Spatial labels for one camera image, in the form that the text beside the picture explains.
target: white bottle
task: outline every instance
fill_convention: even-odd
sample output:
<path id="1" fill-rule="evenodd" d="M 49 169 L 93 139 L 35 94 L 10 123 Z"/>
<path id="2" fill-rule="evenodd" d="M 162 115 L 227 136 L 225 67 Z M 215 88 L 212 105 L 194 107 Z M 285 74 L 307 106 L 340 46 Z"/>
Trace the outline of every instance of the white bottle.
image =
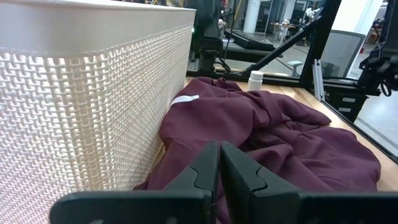
<path id="1" fill-rule="evenodd" d="M 248 81 L 248 91 L 261 90 L 263 76 L 264 74 L 260 71 L 252 71 Z"/>

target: wall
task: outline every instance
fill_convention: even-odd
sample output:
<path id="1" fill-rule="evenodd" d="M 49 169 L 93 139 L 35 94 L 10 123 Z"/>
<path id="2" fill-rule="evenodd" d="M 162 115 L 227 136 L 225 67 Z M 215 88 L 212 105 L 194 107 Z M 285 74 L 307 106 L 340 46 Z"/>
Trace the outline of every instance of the wall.
<path id="1" fill-rule="evenodd" d="M 332 29 L 367 35 L 372 26 L 374 18 L 376 17 L 376 14 L 380 10 L 382 2 L 383 0 L 342 0 Z M 350 43 L 341 43 L 336 50 L 349 49 L 349 44 Z M 352 52 L 349 54 L 350 55 L 346 55 L 347 58 L 352 57 Z M 350 67 L 351 68 L 347 75 L 349 75 L 353 69 L 352 65 L 350 65 Z"/>
<path id="2" fill-rule="evenodd" d="M 385 3 L 382 4 L 379 12 L 377 13 L 377 16 L 375 18 L 375 20 L 380 19 L 380 20 L 384 20 L 384 16 L 386 15 L 386 11 L 387 11 L 387 5 Z"/>

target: chair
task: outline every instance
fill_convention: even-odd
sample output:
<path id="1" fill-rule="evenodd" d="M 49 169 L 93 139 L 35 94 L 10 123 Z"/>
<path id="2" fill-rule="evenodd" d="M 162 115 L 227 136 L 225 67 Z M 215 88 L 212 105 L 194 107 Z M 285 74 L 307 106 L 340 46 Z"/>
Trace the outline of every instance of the chair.
<path id="1" fill-rule="evenodd" d="M 347 77 L 365 38 L 363 34 L 331 30 L 321 57 L 322 67 L 328 68 L 323 76 Z"/>

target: table surface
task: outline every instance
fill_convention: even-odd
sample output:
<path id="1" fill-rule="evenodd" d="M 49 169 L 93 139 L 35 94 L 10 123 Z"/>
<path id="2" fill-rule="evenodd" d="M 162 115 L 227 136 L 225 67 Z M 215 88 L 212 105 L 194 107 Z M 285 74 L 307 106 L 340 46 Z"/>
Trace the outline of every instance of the table surface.
<path id="1" fill-rule="evenodd" d="M 273 23 L 273 22 L 271 22 L 271 25 L 274 25 L 274 26 L 281 26 L 281 27 L 285 27 L 285 28 L 294 28 L 295 26 L 293 26 L 293 25 L 281 25 L 281 24 L 276 24 L 276 23 Z"/>
<path id="2" fill-rule="evenodd" d="M 188 84 L 192 78 L 187 78 L 185 84 Z M 237 84 L 242 88 L 242 90 L 247 89 L 247 83 Z M 321 113 L 328 116 L 331 119 L 331 127 L 342 128 L 354 133 L 360 143 L 369 148 L 373 154 L 379 159 L 381 163 L 381 177 L 377 183 L 377 187 L 380 191 L 398 191 L 398 165 L 390 160 L 386 155 L 384 155 L 378 148 L 373 146 L 368 140 L 362 137 L 361 134 L 356 132 L 347 123 L 340 119 L 334 112 L 329 110 L 325 105 L 319 102 L 313 95 L 311 95 L 307 90 L 302 88 L 291 88 L 286 86 L 271 86 L 263 85 L 262 90 L 267 90 L 271 93 L 280 93 L 292 97 L 300 103 L 303 103 Z M 155 163 L 158 163 L 159 159 L 163 156 L 164 151 L 160 150 L 160 154 Z"/>

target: white column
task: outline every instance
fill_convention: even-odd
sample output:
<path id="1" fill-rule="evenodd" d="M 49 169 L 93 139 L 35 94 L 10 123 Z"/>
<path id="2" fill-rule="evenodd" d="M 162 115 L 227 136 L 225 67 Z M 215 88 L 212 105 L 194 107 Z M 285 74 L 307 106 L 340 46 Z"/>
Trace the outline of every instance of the white column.
<path id="1" fill-rule="evenodd" d="M 283 21 L 285 21 L 285 19 L 291 19 L 292 18 L 292 14 L 293 14 L 293 10 L 294 10 L 294 3 L 296 2 L 296 0 L 288 0 L 286 3 L 286 8 L 285 8 L 285 12 L 284 12 L 284 16 L 283 16 Z"/>
<path id="2" fill-rule="evenodd" d="M 244 18 L 243 32 L 253 34 L 256 31 L 261 0 L 249 0 L 246 17 Z"/>

